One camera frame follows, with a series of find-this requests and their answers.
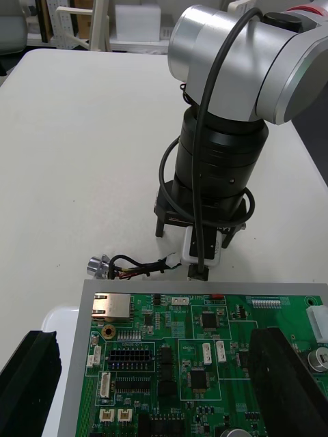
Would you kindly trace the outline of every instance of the white shelf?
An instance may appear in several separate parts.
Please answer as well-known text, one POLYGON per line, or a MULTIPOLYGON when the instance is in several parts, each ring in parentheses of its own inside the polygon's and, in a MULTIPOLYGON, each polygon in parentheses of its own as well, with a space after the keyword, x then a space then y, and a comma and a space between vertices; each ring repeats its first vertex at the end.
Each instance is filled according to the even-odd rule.
POLYGON ((28 33, 27 45, 33 47, 56 47, 54 37, 50 42, 43 42, 40 33, 28 33))

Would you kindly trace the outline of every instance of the white connector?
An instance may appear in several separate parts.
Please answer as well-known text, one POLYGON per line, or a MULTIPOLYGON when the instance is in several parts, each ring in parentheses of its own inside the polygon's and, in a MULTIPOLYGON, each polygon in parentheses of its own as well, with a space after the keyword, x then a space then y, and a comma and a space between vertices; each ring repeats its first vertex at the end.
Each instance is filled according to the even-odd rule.
POLYGON ((94 365, 94 356, 88 355, 87 356, 87 367, 93 367, 94 365))
MULTIPOLYGON (((187 226, 184 231, 182 252, 181 252, 181 264, 183 266, 189 266, 190 264, 198 264, 198 258, 192 257, 190 253, 191 237, 193 235, 193 227, 187 226)), ((222 233, 217 232, 217 241, 215 243, 215 255, 213 259, 205 259, 205 266, 209 268, 216 267, 220 262, 222 246, 222 233)))
POLYGON ((119 409, 118 410, 118 421, 119 422, 131 422, 132 421, 133 409, 119 409))
POLYGON ((306 312, 317 342, 328 343, 328 307, 312 306, 306 312))
POLYGON ((212 354, 210 352, 209 343, 203 343, 203 358, 205 365, 212 364, 212 354))
POLYGON ((171 305, 189 305, 189 298, 172 298, 171 305))
POLYGON ((99 421, 100 422, 114 422, 115 419, 115 410, 114 409, 106 409, 101 408, 99 413, 99 421))
POLYGON ((101 346, 94 346, 94 365, 100 365, 101 346))
POLYGON ((226 363, 227 356, 226 356, 226 349, 224 348, 224 341, 218 340, 217 341, 217 360, 219 363, 226 363))
POLYGON ((108 371, 101 373, 100 397, 109 398, 109 388, 111 386, 111 374, 108 371))

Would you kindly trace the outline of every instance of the green circuit board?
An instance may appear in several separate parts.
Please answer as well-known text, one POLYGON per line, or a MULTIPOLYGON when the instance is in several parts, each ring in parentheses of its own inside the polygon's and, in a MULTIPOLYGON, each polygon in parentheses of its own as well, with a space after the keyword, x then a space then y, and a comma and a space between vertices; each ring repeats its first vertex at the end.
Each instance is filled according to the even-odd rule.
MULTIPOLYGON (((76 437, 267 436, 247 370, 251 332, 279 327, 306 357, 318 347, 306 309, 320 297, 128 296, 128 317, 90 317, 76 437)), ((328 375, 312 373, 327 396, 328 375)))

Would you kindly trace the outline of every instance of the black integrated circuit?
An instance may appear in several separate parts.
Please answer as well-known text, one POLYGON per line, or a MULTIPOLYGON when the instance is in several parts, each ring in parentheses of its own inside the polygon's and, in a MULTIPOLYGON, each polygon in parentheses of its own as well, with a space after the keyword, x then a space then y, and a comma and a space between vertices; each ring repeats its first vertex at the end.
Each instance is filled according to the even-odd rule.
POLYGON ((145 325, 152 325, 152 314, 145 314, 145 325))
POLYGON ((117 393, 149 393, 151 379, 145 378, 117 378, 115 391, 117 393))
POLYGON ((159 397, 176 396, 178 385, 174 381, 171 346, 161 348, 159 373, 161 378, 158 385, 159 397))
POLYGON ((202 393, 207 390, 207 377, 204 369, 192 369, 190 371, 191 389, 194 393, 202 393))
POLYGON ((172 364, 171 346, 161 348, 161 364, 172 364))
POLYGON ((242 369, 248 368, 248 350, 240 350, 238 352, 239 362, 242 369))
POLYGON ((154 294, 154 306, 158 307, 161 305, 161 295, 156 293, 154 294))
POLYGON ((138 437, 183 437, 185 421, 182 419, 150 418, 148 413, 138 417, 138 437))
POLYGON ((150 363, 152 361, 152 351, 136 349, 112 349, 109 351, 109 364, 116 363, 150 363))
POLYGON ((171 364, 161 365, 161 380, 170 381, 173 379, 173 367, 171 364))
POLYGON ((259 412, 246 412, 245 413, 245 419, 247 421, 259 421, 260 420, 260 413, 259 412))
POLYGON ((202 326, 204 329, 216 329, 218 326, 215 313, 202 313, 202 326))

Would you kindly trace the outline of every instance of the capacitor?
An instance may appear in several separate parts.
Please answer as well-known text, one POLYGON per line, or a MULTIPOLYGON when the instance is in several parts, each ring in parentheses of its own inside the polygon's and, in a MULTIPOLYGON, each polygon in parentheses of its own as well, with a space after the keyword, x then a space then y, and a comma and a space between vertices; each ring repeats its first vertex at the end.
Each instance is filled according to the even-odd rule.
POLYGON ((328 349, 318 348, 312 350, 307 356, 312 369, 321 373, 328 371, 328 349))

